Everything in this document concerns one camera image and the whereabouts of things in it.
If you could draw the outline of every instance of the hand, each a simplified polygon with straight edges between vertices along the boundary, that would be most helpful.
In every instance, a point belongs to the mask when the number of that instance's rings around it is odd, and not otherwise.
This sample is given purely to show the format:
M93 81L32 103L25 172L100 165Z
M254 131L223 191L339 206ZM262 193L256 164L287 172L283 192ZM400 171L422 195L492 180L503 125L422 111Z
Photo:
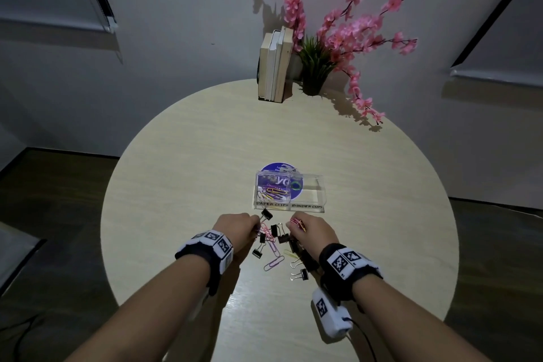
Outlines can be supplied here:
M260 218L257 215L249 216L248 213L221 215L213 229L224 233L232 243L234 253L237 253L256 239Z
M292 215L292 218L301 220L306 231L304 232L294 223L288 222L287 228L290 230L290 234L300 241L303 248L317 262L319 261L320 253L325 247L332 243L339 243L336 232L334 232L334 229L322 217L312 216L304 212L296 212Z

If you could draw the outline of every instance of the potted plant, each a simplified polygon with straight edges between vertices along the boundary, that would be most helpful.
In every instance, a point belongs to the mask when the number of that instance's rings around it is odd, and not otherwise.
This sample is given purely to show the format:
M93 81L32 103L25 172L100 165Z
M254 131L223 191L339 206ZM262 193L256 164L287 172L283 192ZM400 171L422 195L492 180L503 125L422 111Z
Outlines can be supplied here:
M293 32L293 50L302 62L302 90L307 95L320 93L322 85L331 71L342 71L349 76L349 94L363 117L370 114L379 124L384 113L373 108L371 98L364 99L360 92L360 72L350 64L357 53L369 53L379 46L390 43L392 49L407 55L417 47L417 39L406 39L402 32L386 39L377 32L383 25L384 14L397 12L404 0L388 0L377 15L363 14L357 19L352 9L362 0L345 0L347 7L334 9L324 17L324 22L315 36L306 37L306 15L302 0L284 0L285 22Z

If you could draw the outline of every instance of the forearm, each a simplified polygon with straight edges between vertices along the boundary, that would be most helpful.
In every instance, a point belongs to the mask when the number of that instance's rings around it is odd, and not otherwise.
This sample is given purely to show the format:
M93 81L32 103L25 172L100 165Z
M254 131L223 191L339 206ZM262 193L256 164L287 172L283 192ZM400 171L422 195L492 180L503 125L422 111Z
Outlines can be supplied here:
M355 282L353 295L400 362L488 361L438 318L377 276Z
M155 361L167 351L210 278L205 259L186 255L130 297L67 361Z

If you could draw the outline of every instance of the table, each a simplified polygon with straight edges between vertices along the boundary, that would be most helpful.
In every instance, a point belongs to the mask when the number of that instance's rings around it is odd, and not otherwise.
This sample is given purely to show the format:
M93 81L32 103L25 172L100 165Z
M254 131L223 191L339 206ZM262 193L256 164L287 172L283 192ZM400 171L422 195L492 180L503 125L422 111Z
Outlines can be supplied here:
M458 275L458 236L445 190L417 146L389 120L380 130L361 120L342 92L309 97L294 84L282 104L256 95L254 79L199 91L153 118L123 153L107 187L101 228L118 303L221 213L257 213L255 172L281 161L324 175L322 216L339 240L443 319ZM273 223L291 215L274 213ZM268 247L263 252L241 264L231 295L217 299L224 301L218 316L203 316L214 328L187 328L189 341L207 335L211 349L216 341L216 361L356 360L347 339L325 344L319 336L310 306L315 280L291 282L289 257L264 272L273 255Z

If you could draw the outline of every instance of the book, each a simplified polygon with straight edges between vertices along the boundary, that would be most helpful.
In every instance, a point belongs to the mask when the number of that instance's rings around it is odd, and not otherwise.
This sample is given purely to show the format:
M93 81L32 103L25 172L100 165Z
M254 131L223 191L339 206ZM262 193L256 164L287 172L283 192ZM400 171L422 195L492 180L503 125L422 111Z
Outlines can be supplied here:
M266 94L266 65L268 64L268 50L272 42L272 34L266 33L262 46L260 46L260 70L258 71L258 97L263 98Z
M277 53L277 41L281 32L275 30L271 37L270 49L268 50L268 61L266 64L266 100L272 100L272 83L275 74L275 54Z
M277 40L277 49L275 51L275 67L274 67L274 75L273 80L271 84L271 98L270 100L275 102L275 92L277 90L277 75L279 73L279 62L281 60L281 51L283 49L283 39L285 38L285 27L283 26L283 29L281 29L281 33L279 33L279 39Z
M281 59L279 61L279 71L277 73L277 84L275 88L274 102L281 103L283 101L283 94L285 93L285 80L287 78L287 69L290 62L290 56L292 54L292 36L293 30L285 28L285 35L283 38L283 47L281 50Z

